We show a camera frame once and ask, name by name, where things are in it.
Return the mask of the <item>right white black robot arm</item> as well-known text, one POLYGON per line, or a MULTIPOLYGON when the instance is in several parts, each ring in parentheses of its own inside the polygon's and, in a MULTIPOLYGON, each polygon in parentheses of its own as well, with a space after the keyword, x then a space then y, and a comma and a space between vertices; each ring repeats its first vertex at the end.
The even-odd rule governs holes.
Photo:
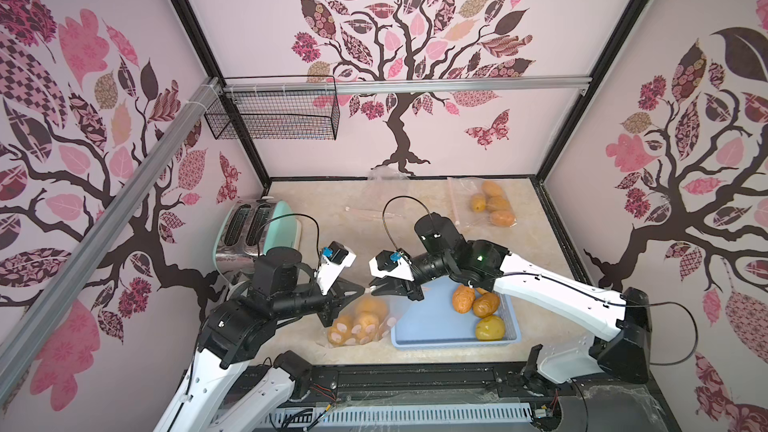
POLYGON ((394 247, 370 260, 373 294, 420 301, 424 284, 448 277, 469 288, 522 299, 587 332, 558 346, 533 347, 526 380, 562 384, 598 373, 632 384, 650 380, 655 305, 645 292, 600 289, 566 278, 494 242, 465 239, 450 219, 437 213, 421 217, 414 231, 424 253, 412 256, 394 247))

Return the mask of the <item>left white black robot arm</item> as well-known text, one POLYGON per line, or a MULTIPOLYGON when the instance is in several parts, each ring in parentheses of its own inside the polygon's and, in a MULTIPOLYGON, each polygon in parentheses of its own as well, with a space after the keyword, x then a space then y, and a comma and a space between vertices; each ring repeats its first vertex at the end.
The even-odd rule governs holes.
POLYGON ((282 404, 304 398, 312 366, 287 351, 274 358, 258 383, 225 413, 221 404, 260 348, 276 331, 308 315, 325 327, 365 291, 342 278, 356 256, 338 242, 323 248, 311 268, 299 251, 275 247, 253 258, 243 294, 212 310, 195 353, 158 431, 252 431, 282 404))

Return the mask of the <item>clear zipper bag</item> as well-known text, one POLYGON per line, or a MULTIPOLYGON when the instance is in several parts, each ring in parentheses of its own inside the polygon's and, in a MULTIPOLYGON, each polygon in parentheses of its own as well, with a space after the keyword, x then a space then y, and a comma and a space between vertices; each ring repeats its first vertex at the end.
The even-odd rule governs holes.
POLYGON ((454 223, 459 229, 511 228, 517 224, 517 215, 499 182, 468 177, 448 178, 447 183, 454 223))
POLYGON ((326 329, 329 347, 362 346, 388 338, 410 308, 400 296, 365 293, 345 307, 326 329))
POLYGON ((362 189, 351 195, 344 211, 366 220, 381 220, 382 215, 386 218, 403 217, 403 205, 392 203, 385 213, 382 211, 393 197, 407 195, 409 185, 406 173, 389 166, 377 166, 369 172, 362 189))

